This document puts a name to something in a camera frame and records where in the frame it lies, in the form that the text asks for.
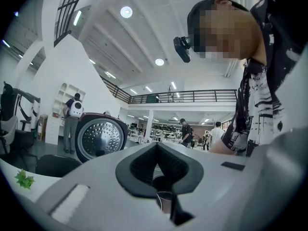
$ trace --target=ear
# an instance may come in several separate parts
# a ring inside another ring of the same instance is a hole
[[[227,6],[231,6],[232,2],[229,0],[215,0],[214,2],[215,4],[219,4],[219,5],[227,5]]]

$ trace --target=green plant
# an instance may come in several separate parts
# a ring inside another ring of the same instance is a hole
[[[33,176],[26,176],[26,172],[21,169],[21,171],[18,172],[18,174],[15,176],[16,179],[18,179],[17,183],[24,188],[30,189],[30,186],[32,185],[34,181]]]

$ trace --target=person in white shirt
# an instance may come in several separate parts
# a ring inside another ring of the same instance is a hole
[[[221,122],[218,121],[218,122],[216,122],[215,125],[216,125],[216,127],[210,131],[209,136],[208,136],[208,141],[210,141],[210,140],[212,139],[212,141],[211,141],[211,147],[212,147],[217,141],[219,141],[220,138],[221,138],[221,136],[225,133],[225,131],[222,130],[222,129],[220,128]]]

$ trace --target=black and white shirt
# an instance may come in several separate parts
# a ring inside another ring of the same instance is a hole
[[[235,116],[222,136],[228,148],[246,156],[258,145],[268,144],[286,132],[287,117],[275,91],[303,50],[291,39],[283,13],[275,3],[276,0],[261,0],[250,11],[263,34],[267,66],[247,59]]]

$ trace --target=round perforated metal disc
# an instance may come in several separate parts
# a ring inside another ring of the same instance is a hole
[[[92,159],[99,150],[105,154],[119,151],[123,137],[123,131],[115,121],[97,118],[81,128],[77,138],[78,148],[84,157]]]

